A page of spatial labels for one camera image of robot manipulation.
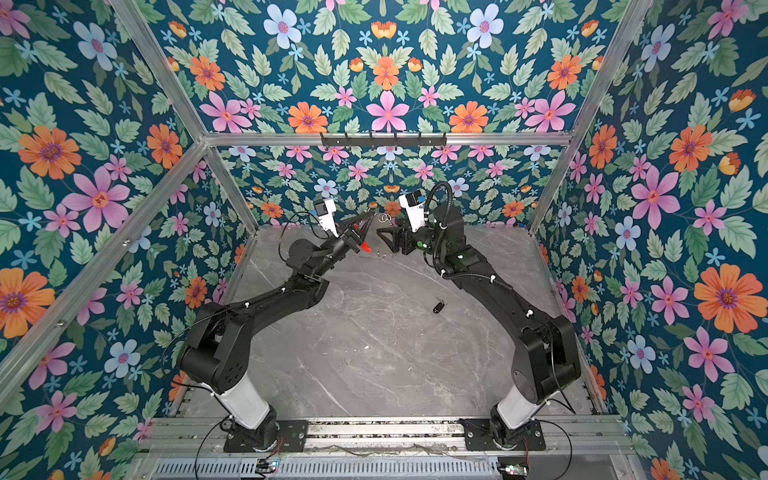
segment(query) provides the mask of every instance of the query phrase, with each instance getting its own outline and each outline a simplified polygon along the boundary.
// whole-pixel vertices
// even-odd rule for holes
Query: gray marble surface
[[[521,295],[557,314],[538,247],[525,230],[476,227],[466,234]],[[279,229],[260,230],[235,300],[290,275],[277,256],[279,237]],[[299,237],[312,238],[303,227],[286,231],[283,255]],[[480,302],[441,280],[420,252],[392,255],[373,231],[369,243],[371,253],[349,254],[326,274],[330,286],[320,304],[254,337],[249,373],[262,397],[282,417],[487,415],[512,385],[508,334]],[[434,314],[439,300],[445,308]],[[581,380],[565,391],[577,412],[590,412]],[[223,415],[204,392],[187,397],[181,415]],[[555,403],[545,408],[565,413]]]

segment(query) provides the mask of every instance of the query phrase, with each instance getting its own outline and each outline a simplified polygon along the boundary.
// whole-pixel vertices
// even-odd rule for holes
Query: wire
[[[571,436],[568,434],[568,432],[566,432],[565,429],[563,427],[561,427],[560,425],[558,425],[557,423],[550,422],[549,420],[541,420],[541,419],[538,419],[538,421],[541,422],[541,423],[550,423],[550,424],[558,427],[565,434],[565,438],[568,439],[568,447],[570,447],[570,449],[571,449],[570,452],[568,453],[568,464],[565,466],[565,470],[563,470],[563,472],[560,475],[558,475],[558,476],[556,476],[556,477],[554,477],[552,479],[552,480],[560,480],[560,478],[563,478],[563,476],[566,473],[568,473],[568,469],[571,467],[571,461],[574,459],[574,444],[571,443]]]

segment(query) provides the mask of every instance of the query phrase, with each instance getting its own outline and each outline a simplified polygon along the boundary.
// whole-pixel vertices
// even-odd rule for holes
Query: aluminum frame
[[[571,164],[571,161],[576,158],[578,149],[584,143],[584,137],[587,135],[587,131],[592,125],[594,116],[597,114],[603,98],[608,93],[608,88],[611,87],[611,82],[616,76],[619,65],[621,65],[621,62],[627,55],[629,47],[634,40],[634,36],[642,25],[643,18],[645,18],[645,14],[648,12],[653,1],[654,0],[631,0],[627,9],[624,11],[624,16],[622,16],[619,21],[614,37],[611,39],[611,43],[608,45],[605,52],[600,71],[595,76],[592,88],[590,88],[587,97],[584,99],[584,103],[581,104],[581,110],[578,112],[576,121],[574,122],[574,128],[571,131],[571,143],[560,155],[558,162],[554,166],[554,170],[549,176],[547,186],[544,187],[544,191],[541,192],[541,196],[538,199],[536,214],[528,225],[528,231],[531,235],[536,234],[541,222],[544,220],[547,210],[549,210],[549,207],[554,202],[558,190],[560,190],[560,186],[563,184],[565,176],[568,173],[568,166]]]

